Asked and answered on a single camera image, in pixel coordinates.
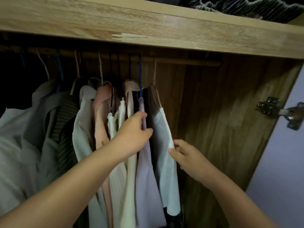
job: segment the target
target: hand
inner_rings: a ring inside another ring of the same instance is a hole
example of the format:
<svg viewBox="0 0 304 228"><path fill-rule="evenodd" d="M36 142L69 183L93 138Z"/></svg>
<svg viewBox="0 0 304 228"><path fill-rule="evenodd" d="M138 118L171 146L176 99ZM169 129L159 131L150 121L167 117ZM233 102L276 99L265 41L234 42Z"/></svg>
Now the hand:
<svg viewBox="0 0 304 228"><path fill-rule="evenodd" d="M141 129L141 121L146 117L147 113L138 111L122 124L116 136L111 140L119 147L122 160L140 151L152 136L152 129Z"/></svg>
<svg viewBox="0 0 304 228"><path fill-rule="evenodd" d="M181 169L186 171L188 175L210 189L213 178L219 170L198 149L184 140L174 140L174 144L176 148L168 150L170 156L180 164Z"/></svg>

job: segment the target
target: wall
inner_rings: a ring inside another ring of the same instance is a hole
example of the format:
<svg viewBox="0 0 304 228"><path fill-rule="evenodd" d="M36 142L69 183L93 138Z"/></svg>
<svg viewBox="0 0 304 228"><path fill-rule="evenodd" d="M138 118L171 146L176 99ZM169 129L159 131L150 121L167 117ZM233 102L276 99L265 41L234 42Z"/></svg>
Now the wall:
<svg viewBox="0 0 304 228"><path fill-rule="evenodd" d="M222 65L187 67L178 136L196 146L242 189L276 123L255 111L268 96L285 102L302 61L224 55ZM187 227L228 227L213 194L179 172Z"/></svg>

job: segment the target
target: right arm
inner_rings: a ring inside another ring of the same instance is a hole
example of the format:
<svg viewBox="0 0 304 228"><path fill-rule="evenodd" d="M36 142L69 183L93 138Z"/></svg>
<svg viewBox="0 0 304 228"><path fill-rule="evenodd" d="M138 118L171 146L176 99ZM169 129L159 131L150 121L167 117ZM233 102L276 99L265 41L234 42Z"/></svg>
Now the right arm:
<svg viewBox="0 0 304 228"><path fill-rule="evenodd" d="M212 165L194 146L174 140L169 154L195 180L210 189L233 228L274 228L274 222L230 178Z"/></svg>

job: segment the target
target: clothes rail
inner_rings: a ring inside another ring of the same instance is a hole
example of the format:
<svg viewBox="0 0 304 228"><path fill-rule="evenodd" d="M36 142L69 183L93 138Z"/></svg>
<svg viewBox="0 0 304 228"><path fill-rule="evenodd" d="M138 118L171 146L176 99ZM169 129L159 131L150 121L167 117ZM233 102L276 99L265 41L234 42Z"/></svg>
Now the clothes rail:
<svg viewBox="0 0 304 228"><path fill-rule="evenodd" d="M56 55L56 50L50 49L50 48L29 47L26 49L26 52L37 54L37 49L39 50L39 53L42 55L52 55L52 56ZM20 53L22 51L22 48L19 46L0 45L0 52L5 52L5 51L13 51L16 53ZM74 50L59 49L58 52L59 52L60 56L74 57ZM98 52L82 51L82 56L84 58L98 59ZM109 59L108 53L101 53L100 56L102 59ZM129 61L129 56L127 54L120 54L119 58L120 58L120 61ZM112 60L117 60L117 56L113 56ZM139 57L131 56L131 61L138 62ZM141 57L141 61L142 61L142 63L154 63L155 57L143 56L143 57ZM167 58L167 57L157 57L156 61L157 61L157 63L191 65L191 66L217 67L217 66L221 65L220 61L214 61L214 60L180 59L180 58Z"/></svg>

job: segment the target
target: wooden shelf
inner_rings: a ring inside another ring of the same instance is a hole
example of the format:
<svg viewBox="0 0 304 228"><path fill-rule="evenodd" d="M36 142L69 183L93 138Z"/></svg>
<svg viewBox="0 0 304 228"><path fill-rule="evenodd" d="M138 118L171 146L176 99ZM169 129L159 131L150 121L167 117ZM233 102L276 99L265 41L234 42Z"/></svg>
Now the wooden shelf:
<svg viewBox="0 0 304 228"><path fill-rule="evenodd" d="M304 58L304 27L143 0L0 0L0 30Z"/></svg>

